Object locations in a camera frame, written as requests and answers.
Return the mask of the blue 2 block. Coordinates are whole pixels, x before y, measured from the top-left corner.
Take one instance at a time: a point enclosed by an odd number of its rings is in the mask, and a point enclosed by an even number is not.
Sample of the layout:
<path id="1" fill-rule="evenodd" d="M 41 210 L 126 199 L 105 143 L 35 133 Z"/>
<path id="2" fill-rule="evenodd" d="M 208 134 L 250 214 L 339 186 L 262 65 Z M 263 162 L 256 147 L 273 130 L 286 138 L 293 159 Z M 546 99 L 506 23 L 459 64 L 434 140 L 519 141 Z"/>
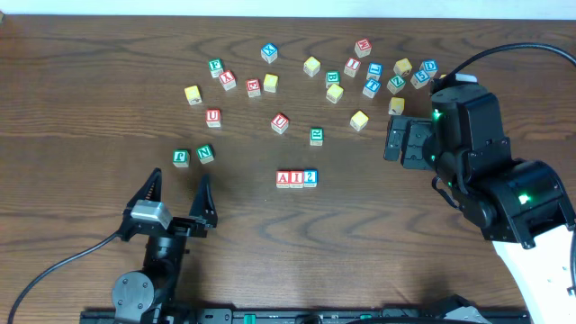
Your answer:
<path id="1" fill-rule="evenodd" d="M 303 171 L 303 185 L 305 187 L 316 187 L 318 185 L 318 171 L 316 169 Z"/>

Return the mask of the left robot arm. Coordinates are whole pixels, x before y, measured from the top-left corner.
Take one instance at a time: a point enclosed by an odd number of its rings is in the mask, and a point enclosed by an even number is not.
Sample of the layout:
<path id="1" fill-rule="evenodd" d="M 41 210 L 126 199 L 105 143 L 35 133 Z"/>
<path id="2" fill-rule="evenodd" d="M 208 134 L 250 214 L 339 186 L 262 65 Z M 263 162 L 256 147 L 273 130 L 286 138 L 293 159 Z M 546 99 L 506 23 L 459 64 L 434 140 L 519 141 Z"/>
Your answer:
<path id="1" fill-rule="evenodd" d="M 204 238 L 217 227 L 210 178 L 204 175 L 189 214 L 175 217 L 161 201 L 162 172 L 155 168 L 127 203 L 116 231 L 124 242 L 148 238 L 143 266 L 122 274 L 112 288 L 116 323 L 194 323 L 196 311 L 175 301 L 189 238 Z"/>

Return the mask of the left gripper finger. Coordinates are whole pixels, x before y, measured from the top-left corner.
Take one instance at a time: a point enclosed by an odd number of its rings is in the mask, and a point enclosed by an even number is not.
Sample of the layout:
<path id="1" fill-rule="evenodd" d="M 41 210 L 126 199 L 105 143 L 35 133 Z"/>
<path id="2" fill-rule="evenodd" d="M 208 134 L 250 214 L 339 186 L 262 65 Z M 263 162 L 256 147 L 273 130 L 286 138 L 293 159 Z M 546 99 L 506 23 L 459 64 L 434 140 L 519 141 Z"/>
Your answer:
<path id="1" fill-rule="evenodd" d="M 144 185 L 133 195 L 133 197 L 126 204 L 126 211 L 130 212 L 138 200 L 146 200 L 152 202 L 161 201 L 161 188 L 162 188 L 162 171 L 156 167 Z"/>
<path id="2" fill-rule="evenodd" d="M 217 212 L 212 199 L 212 190 L 210 186 L 210 176 L 202 176 L 193 204 L 189 211 L 192 219 L 216 219 Z"/>

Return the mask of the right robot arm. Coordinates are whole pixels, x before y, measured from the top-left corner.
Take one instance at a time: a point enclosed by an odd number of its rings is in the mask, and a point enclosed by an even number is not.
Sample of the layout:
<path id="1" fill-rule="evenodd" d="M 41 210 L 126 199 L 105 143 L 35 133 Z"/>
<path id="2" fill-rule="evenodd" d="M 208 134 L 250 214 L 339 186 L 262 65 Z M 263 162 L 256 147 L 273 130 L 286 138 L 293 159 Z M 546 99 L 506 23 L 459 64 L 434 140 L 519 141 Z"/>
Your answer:
<path id="1" fill-rule="evenodd" d="M 492 243 L 533 322 L 575 321 L 575 209 L 549 165 L 512 156 L 495 94 L 477 83 L 435 91 L 430 117 L 390 118 L 383 156 L 434 173 L 433 189 Z"/>

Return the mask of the red A block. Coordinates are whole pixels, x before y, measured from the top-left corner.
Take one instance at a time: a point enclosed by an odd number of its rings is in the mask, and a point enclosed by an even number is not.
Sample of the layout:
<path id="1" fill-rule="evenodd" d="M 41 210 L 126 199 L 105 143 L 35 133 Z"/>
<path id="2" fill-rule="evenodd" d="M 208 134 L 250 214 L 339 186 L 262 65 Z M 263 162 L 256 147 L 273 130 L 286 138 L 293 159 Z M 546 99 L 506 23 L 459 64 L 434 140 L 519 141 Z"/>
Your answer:
<path id="1" fill-rule="evenodd" d="M 275 175 L 275 184 L 277 188 L 289 188 L 290 172 L 286 170 L 278 170 Z"/>

